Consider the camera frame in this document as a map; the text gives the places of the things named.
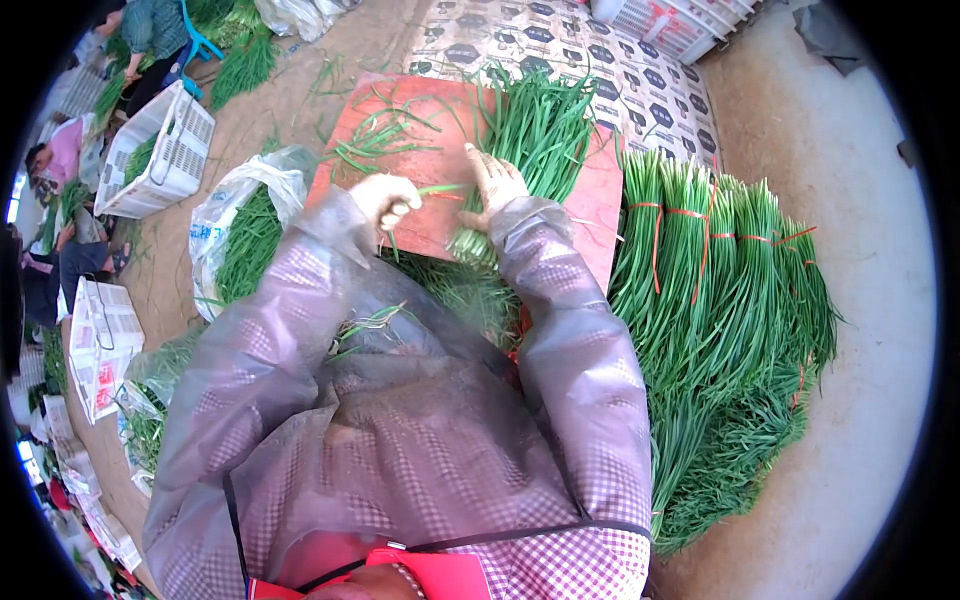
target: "glove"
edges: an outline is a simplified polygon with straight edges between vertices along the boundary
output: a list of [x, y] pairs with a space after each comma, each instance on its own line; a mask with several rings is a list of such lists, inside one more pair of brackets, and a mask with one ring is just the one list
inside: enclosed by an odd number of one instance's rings
[[504, 206], [521, 196], [529, 196], [530, 190], [523, 176], [514, 165], [477, 150], [468, 143], [467, 160], [473, 168], [473, 175], [480, 188], [480, 199], [483, 201], [483, 213], [477, 214], [468, 210], [460, 213], [460, 222], [464, 226], [479, 229], [484, 233], [490, 226], [490, 218]]
[[374, 228], [393, 230], [411, 208], [422, 206], [420, 194], [410, 180], [377, 173], [350, 188], [350, 196]]

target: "plastic bag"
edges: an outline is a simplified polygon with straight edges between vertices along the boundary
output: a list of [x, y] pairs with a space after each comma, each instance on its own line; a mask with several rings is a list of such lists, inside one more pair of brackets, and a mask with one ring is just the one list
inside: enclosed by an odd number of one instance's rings
[[104, 150], [104, 130], [97, 123], [96, 115], [88, 112], [84, 120], [84, 141], [80, 149], [78, 176], [93, 194], [100, 186], [100, 153]]
[[260, 183], [266, 183], [276, 216], [284, 229], [303, 211], [318, 160], [302, 146], [287, 146], [270, 155], [254, 156], [227, 173], [206, 200], [193, 209], [190, 258], [193, 291], [200, 314], [212, 322], [223, 312], [215, 276], [224, 264], [230, 223]]
[[254, 0], [260, 18], [279, 36], [300, 34], [306, 42], [316, 41], [333, 24], [337, 14], [346, 12], [329, 0]]
[[137, 456], [129, 441], [133, 432], [130, 429], [130, 418], [134, 413], [143, 413], [150, 419], [164, 420], [164, 417], [133, 385], [124, 384], [121, 386], [116, 396], [116, 402], [121, 410], [117, 411], [117, 437], [120, 438], [120, 444], [123, 446], [124, 455], [127, 457], [127, 465], [130, 468], [131, 481], [137, 489], [143, 492], [148, 498], [153, 492], [154, 472], [146, 468], [142, 463], [142, 457]]
[[140, 352], [127, 366], [124, 379], [147, 386], [156, 394], [156, 399], [169, 407], [174, 389], [180, 383], [183, 371], [193, 356], [193, 348], [205, 329], [205, 324], [193, 327], [183, 335], [164, 342], [156, 350]]

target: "concrete floor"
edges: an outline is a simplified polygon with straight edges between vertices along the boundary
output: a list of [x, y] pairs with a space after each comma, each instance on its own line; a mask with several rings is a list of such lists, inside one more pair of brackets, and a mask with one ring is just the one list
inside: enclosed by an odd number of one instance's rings
[[[258, 154], [264, 140], [278, 134], [281, 145], [301, 144], [319, 153], [324, 144], [315, 124], [329, 134], [347, 94], [326, 95], [304, 102], [324, 58], [340, 57], [344, 72], [337, 89], [351, 88], [350, 78], [365, 70], [402, 71], [400, 61], [409, 47], [429, 2], [418, 0], [366, 0], [358, 9], [341, 17], [324, 37], [313, 44], [299, 38], [275, 38], [284, 49], [277, 70], [269, 82], [244, 96], [230, 100], [214, 113], [217, 121], [210, 155], [204, 168], [199, 192], [192, 197], [151, 215], [140, 222], [127, 222], [115, 239], [135, 242], [136, 259], [120, 275], [130, 291], [137, 317], [146, 334], [144, 350], [158, 347], [182, 334], [188, 324], [199, 319], [193, 301], [190, 255], [187, 236], [190, 214], [206, 199], [217, 182], [232, 168]], [[195, 79], [210, 80], [216, 63], [196, 63]], [[209, 91], [209, 84], [204, 86]], [[207, 93], [204, 102], [209, 98]], [[148, 498], [130, 481], [123, 447], [117, 439], [116, 417], [86, 423], [80, 403], [73, 393], [69, 398], [70, 417], [93, 462], [104, 489], [103, 502], [117, 515], [141, 550], [140, 533], [146, 517]], [[146, 568], [136, 570], [151, 590], [156, 586]]]

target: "woman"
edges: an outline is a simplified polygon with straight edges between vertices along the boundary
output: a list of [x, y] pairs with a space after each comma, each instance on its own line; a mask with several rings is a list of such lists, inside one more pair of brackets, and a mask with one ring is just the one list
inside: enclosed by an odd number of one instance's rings
[[[131, 0], [125, 8], [108, 12], [93, 30], [109, 37], [120, 29], [120, 37], [130, 46], [130, 64], [124, 69], [124, 98], [126, 113], [134, 116], [162, 89], [168, 73], [179, 73], [179, 63], [190, 36], [183, 24], [180, 0]], [[137, 67], [150, 49], [156, 62], [146, 71], [137, 73]]]
[[484, 213], [464, 223], [534, 323], [517, 364], [375, 257], [375, 229], [420, 207], [413, 183], [331, 186], [176, 389], [143, 531], [166, 597], [640, 597], [650, 425], [630, 333], [563, 207], [467, 157]]

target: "pink shirt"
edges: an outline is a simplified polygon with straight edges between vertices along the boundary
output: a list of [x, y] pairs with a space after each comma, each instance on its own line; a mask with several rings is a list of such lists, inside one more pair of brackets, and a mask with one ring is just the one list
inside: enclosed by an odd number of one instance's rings
[[50, 140], [50, 150], [54, 157], [47, 170], [50, 177], [57, 182], [58, 188], [77, 177], [80, 165], [80, 147], [84, 143], [84, 120], [77, 119], [57, 132]]

